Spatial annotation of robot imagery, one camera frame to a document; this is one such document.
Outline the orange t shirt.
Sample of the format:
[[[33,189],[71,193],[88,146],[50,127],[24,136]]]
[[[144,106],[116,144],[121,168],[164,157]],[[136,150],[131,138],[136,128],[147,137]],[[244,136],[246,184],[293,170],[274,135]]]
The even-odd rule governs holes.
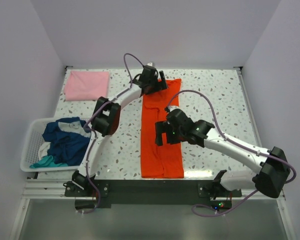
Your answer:
[[[184,177],[182,147],[180,143],[167,143],[166,125],[156,123],[166,120],[165,107],[170,101],[173,106],[179,105],[175,96],[180,91],[180,78],[167,80],[168,89],[144,95],[142,100],[141,133],[140,133],[140,167],[143,178],[182,179]]]

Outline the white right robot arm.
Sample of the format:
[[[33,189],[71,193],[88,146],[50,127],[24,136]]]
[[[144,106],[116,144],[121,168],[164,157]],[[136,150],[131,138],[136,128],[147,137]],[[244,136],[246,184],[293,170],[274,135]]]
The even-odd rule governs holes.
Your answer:
[[[187,142],[222,153],[246,166],[248,171],[220,171],[214,178],[213,192],[220,197],[229,191],[255,188],[263,195],[276,199],[287,183],[291,169],[285,152],[249,144],[220,132],[205,120],[193,121],[181,109],[170,111],[164,121],[155,123],[155,144],[162,146],[163,135],[170,145]]]

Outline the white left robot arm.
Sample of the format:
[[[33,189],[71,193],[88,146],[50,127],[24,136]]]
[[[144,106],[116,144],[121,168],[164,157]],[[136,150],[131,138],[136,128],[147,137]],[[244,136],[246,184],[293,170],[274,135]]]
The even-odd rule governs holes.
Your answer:
[[[144,65],[142,73],[131,81],[130,87],[112,98],[100,97],[95,105],[86,128],[91,131],[90,141],[83,160],[72,174],[71,182],[82,196],[89,196],[94,190],[93,179],[96,175],[95,160],[103,153],[108,139],[117,131],[121,110],[144,95],[150,95],[168,89],[164,72],[155,67]]]

